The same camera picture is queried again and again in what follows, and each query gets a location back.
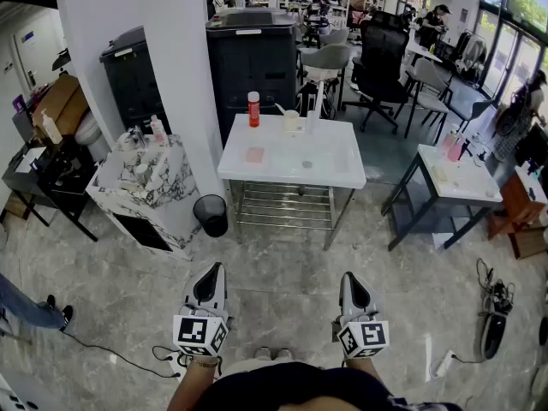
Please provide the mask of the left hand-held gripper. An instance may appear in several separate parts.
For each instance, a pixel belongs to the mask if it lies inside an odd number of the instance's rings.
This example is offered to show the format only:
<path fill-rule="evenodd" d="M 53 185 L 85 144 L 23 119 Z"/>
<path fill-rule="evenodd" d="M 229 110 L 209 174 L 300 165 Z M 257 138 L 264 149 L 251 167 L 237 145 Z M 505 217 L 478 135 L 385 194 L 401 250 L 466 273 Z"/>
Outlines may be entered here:
<path fill-rule="evenodd" d="M 217 301 L 211 301 L 216 292 Z M 183 290 L 184 305 L 173 318 L 173 343 L 187 356 L 218 357 L 229 334 L 226 270 L 222 263 L 193 275 Z"/>

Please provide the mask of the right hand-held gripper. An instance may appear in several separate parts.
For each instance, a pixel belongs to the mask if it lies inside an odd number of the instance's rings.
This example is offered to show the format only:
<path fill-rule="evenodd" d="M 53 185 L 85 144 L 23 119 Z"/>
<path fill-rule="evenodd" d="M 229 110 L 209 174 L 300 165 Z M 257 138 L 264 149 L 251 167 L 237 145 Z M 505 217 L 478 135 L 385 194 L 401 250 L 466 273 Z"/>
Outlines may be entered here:
<path fill-rule="evenodd" d="M 361 310 L 350 313 L 351 300 Z M 378 295 L 365 280 L 345 272 L 340 285 L 341 313 L 332 322 L 334 342 L 342 345 L 346 360 L 368 359 L 390 346 L 389 324 L 374 306 Z"/>

